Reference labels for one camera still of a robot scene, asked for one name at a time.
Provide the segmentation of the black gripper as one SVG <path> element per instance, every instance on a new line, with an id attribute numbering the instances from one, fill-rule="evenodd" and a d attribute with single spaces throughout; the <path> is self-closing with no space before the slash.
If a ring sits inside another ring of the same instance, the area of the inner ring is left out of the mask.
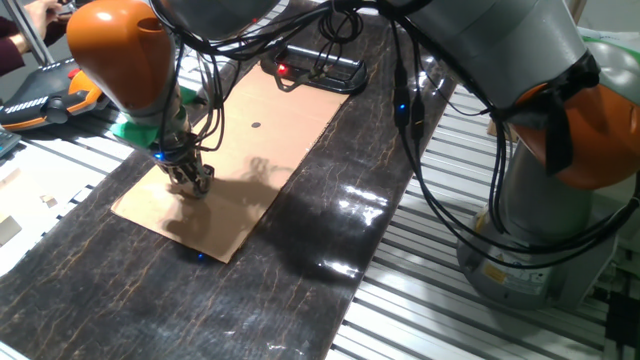
<path id="1" fill-rule="evenodd" d="M 187 138 L 185 141 L 174 145 L 165 145 L 162 149 L 158 146 L 153 148 L 153 159 L 156 165 L 169 176 L 172 184 L 184 184 L 185 177 L 181 166 L 192 166 L 198 168 L 202 165 L 199 150 L 195 141 Z M 215 169 L 210 165 L 203 165 L 197 170 L 196 179 L 193 184 L 193 193 L 197 198 L 205 197 L 214 179 Z"/>

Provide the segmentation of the person hand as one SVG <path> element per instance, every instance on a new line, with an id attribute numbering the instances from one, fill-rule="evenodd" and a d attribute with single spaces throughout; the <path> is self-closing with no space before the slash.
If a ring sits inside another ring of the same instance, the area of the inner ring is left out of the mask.
<path id="1" fill-rule="evenodd" d="M 66 23 L 70 19 L 71 12 L 65 10 L 66 4 L 67 1 L 60 0 L 34 0 L 24 6 L 42 39 L 46 37 L 51 23 Z"/>

